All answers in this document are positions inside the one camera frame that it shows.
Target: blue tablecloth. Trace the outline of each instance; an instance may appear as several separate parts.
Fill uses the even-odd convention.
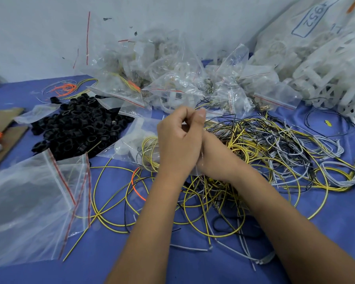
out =
[[[85,76],[75,76],[62,79],[80,81],[84,78]],[[62,79],[5,84],[0,88],[0,109],[9,109],[16,106],[30,110],[34,105],[39,104],[39,101],[35,98],[37,94],[34,94],[34,92]],[[309,110],[310,108],[300,105],[294,112],[281,109],[274,115],[285,119],[289,124],[304,127],[304,117]],[[326,125],[325,119],[332,123],[332,127]],[[344,125],[342,126],[340,118],[336,115],[314,113],[310,115],[309,120],[314,129],[325,135],[337,134],[340,131],[345,132]],[[13,163],[31,157],[33,155],[31,152],[32,146],[41,138],[41,136],[33,136],[28,131],[8,154],[0,168],[9,167]],[[342,158],[349,163],[354,163],[355,132],[339,138],[345,149]],[[95,157],[92,159],[92,165],[104,165],[107,161],[105,158]],[[111,165],[134,169],[131,165],[119,161],[112,160]],[[92,169],[93,183],[95,183],[99,172],[99,169]],[[130,177],[130,172],[107,168],[98,185],[98,207],[101,207],[116,190],[128,183]],[[325,191],[320,189],[312,189],[303,193],[298,210],[305,216],[310,216],[322,203],[324,195]],[[117,223],[123,223],[123,213],[123,205],[120,205],[114,211],[110,211],[107,217]],[[183,219],[181,212],[178,212],[176,217]],[[324,234],[355,258],[355,187],[346,193],[329,192],[325,206],[312,221]],[[121,252],[127,237],[126,234],[113,233],[101,224],[96,223],[88,230],[65,263],[44,261],[3,267],[0,268],[0,283],[102,283]],[[78,235],[68,240],[66,251],[72,247],[77,238]],[[189,225],[173,232],[171,242],[188,247],[208,248],[207,239],[199,235]],[[242,252],[236,236],[228,237],[223,242]],[[249,241],[248,245],[251,255],[256,258],[265,256],[271,250],[270,245],[265,241],[253,240]],[[267,265],[256,265],[256,271],[254,272],[250,261],[213,241],[213,249],[210,252],[189,252],[171,248],[167,282],[205,284],[284,283],[288,282],[288,278],[277,258]]]

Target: white wall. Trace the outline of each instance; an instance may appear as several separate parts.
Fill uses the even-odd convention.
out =
[[[0,76],[17,82],[73,75],[88,11],[119,40],[157,25],[177,28],[204,59],[239,42],[253,47],[256,33],[294,1],[0,0]]]

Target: person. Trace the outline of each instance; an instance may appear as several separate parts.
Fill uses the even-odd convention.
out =
[[[205,131],[204,122],[204,109],[179,107],[158,124],[159,171],[106,284],[165,283],[176,203],[196,163],[206,176],[237,189],[293,283],[355,283],[355,260]]]

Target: finger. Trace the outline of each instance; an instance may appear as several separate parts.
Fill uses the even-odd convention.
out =
[[[192,109],[191,107],[180,106],[175,109],[175,111],[170,114],[166,119],[168,119],[168,121],[172,124],[176,124],[181,127],[181,124],[184,122],[184,120],[192,117],[193,113],[194,109]]]
[[[205,109],[199,109],[194,112],[194,114],[189,118],[190,128],[185,137],[189,139],[190,142],[202,143],[203,140],[203,128],[205,123],[206,111]]]

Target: person's left forearm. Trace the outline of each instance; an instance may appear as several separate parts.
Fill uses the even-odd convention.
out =
[[[107,284],[164,283],[182,177],[160,172]]]

